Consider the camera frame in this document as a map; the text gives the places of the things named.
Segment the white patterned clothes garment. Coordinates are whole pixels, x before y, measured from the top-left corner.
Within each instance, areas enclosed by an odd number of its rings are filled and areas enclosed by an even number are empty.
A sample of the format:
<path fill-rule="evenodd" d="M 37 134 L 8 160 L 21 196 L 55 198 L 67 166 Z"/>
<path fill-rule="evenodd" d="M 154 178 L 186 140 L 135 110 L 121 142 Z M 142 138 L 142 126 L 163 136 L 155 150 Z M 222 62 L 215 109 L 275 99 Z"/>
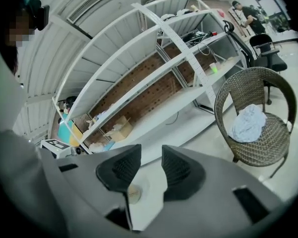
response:
<path fill-rule="evenodd" d="M 239 143 L 255 142 L 261 136 L 266 119 L 267 116 L 259 106 L 255 104 L 248 105 L 239 112 L 228 135 Z"/>

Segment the brown cardboard box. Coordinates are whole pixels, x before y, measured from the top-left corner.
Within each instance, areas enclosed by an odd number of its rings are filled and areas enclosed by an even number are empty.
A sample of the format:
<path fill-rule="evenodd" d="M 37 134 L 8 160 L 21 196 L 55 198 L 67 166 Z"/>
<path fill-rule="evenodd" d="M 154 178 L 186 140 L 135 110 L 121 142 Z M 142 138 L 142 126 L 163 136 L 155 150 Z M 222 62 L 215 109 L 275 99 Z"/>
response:
<path fill-rule="evenodd" d="M 114 142 L 119 142 L 127 138 L 133 130 L 133 126 L 125 116 L 121 116 L 116 120 L 112 129 L 104 134 L 105 137 L 110 137 Z"/>

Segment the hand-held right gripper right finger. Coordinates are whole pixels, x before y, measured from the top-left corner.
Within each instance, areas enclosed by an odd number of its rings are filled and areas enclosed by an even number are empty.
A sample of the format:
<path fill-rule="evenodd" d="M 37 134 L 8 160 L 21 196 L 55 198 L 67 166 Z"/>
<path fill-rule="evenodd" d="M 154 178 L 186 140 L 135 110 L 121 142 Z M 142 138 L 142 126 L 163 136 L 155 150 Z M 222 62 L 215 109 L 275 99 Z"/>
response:
<path fill-rule="evenodd" d="M 281 199 L 226 160 L 162 146 L 167 189 L 163 207 L 146 232 L 251 232 L 270 223 Z"/>

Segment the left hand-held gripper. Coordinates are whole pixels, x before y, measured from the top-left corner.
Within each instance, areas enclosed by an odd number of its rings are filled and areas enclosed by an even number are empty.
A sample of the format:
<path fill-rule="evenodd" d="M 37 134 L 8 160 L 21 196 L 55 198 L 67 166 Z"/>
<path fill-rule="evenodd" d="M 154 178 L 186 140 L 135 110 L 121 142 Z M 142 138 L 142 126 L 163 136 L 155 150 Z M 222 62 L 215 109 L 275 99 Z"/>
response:
<path fill-rule="evenodd" d="M 41 140 L 40 147 L 48 149 L 55 159 L 82 155 L 85 153 L 84 149 L 80 146 L 74 147 L 57 139 Z"/>

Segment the person's white shirt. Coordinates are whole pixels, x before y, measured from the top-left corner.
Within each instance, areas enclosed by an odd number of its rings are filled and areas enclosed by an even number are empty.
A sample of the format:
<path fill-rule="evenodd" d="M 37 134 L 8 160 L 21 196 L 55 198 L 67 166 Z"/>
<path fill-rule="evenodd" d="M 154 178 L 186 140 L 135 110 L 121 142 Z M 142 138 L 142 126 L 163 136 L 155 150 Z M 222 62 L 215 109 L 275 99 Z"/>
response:
<path fill-rule="evenodd" d="M 0 53 L 0 184 L 23 211 L 44 206 L 48 191 L 37 147 L 13 131 L 26 94 Z"/>

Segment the brown wicker chair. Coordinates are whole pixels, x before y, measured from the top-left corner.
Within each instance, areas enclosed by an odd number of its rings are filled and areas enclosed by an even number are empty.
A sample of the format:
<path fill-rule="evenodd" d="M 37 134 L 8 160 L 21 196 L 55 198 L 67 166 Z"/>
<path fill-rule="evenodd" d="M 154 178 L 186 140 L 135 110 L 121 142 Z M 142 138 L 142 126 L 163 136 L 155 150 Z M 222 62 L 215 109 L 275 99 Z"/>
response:
<path fill-rule="evenodd" d="M 265 83 L 278 88 L 286 99 L 287 121 L 265 111 Z M 237 115 L 251 104 L 266 115 L 261 135 L 254 142 L 237 142 L 229 136 L 223 121 L 224 103 L 228 96 L 232 98 Z M 297 100 L 290 84 L 278 73 L 263 67 L 252 67 L 235 73 L 218 91 L 214 113 L 218 128 L 233 153 L 233 162 L 241 161 L 253 167 L 267 167 L 277 162 L 286 162 L 292 133 L 287 124 L 295 124 Z"/>

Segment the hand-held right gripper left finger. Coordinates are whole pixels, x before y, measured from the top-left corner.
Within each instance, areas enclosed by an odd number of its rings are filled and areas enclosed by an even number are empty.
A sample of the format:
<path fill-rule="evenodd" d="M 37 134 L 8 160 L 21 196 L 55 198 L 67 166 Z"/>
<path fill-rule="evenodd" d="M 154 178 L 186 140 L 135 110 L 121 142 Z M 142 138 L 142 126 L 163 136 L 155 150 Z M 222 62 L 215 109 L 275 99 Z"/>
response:
<path fill-rule="evenodd" d="M 63 159 L 41 151 L 44 174 L 68 232 L 132 232 L 128 188 L 141 156 L 139 144 Z"/>

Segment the white metal shelving unit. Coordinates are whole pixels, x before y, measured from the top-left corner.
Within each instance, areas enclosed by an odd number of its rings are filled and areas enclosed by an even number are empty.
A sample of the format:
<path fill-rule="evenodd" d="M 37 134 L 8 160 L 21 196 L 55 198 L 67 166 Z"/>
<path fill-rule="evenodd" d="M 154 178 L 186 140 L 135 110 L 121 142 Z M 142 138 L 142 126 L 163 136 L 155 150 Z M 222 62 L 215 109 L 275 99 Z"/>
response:
<path fill-rule="evenodd" d="M 181 145 L 196 136 L 215 119 L 216 87 L 246 67 L 226 19 L 203 0 L 133 3 L 67 70 L 52 98 L 57 139 L 91 154 L 109 143 L 104 134 L 121 116 L 133 130 L 115 147 L 142 141 L 152 155 L 159 140 Z"/>

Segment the black high-back office chair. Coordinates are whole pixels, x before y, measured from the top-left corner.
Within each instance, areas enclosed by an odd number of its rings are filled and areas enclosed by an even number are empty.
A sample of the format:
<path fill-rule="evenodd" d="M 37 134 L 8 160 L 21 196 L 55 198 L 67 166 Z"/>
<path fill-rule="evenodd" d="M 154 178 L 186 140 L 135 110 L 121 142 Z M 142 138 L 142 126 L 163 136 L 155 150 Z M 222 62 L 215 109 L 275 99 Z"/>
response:
<path fill-rule="evenodd" d="M 233 38 L 233 40 L 241 48 L 241 52 L 245 56 L 247 67 L 254 67 L 253 54 L 252 54 L 251 50 L 249 49 L 249 47 L 242 41 L 242 39 L 236 33 L 234 33 L 234 25 L 231 22 L 227 21 L 227 20 L 223 20 L 223 22 L 224 22 L 224 31 L 229 36 L 231 36 Z"/>

